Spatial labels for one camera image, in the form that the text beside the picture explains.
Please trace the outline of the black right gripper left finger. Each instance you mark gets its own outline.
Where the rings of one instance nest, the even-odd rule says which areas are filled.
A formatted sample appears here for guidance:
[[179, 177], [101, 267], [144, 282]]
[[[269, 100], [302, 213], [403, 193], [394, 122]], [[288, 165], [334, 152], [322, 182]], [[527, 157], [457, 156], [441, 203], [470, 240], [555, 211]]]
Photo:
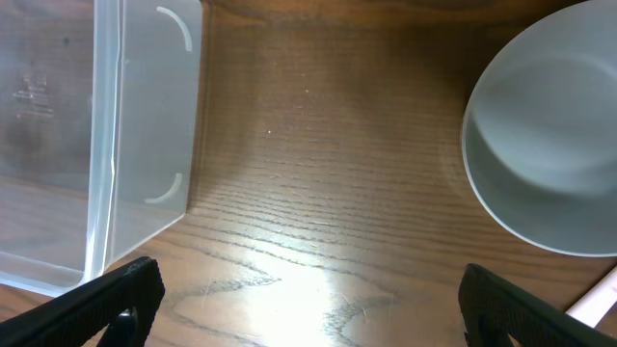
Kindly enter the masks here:
[[165, 286], [155, 259], [142, 256], [1, 324], [5, 347], [143, 346]]

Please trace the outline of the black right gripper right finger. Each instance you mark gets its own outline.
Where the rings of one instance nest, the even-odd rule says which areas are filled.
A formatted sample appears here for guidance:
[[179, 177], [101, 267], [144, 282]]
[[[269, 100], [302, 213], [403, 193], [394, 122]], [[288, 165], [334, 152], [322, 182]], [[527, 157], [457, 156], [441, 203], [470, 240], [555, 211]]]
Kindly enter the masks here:
[[458, 302], [469, 347], [616, 347], [614, 338], [478, 264], [467, 265]]

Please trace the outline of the grey blue plastic bowl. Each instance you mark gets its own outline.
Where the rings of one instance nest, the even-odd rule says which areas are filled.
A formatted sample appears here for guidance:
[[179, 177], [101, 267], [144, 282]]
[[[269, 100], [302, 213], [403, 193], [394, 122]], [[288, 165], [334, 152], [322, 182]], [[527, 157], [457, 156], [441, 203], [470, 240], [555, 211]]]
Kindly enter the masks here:
[[462, 152], [474, 194], [509, 232], [615, 255], [615, 3], [575, 4], [510, 40], [470, 95]]

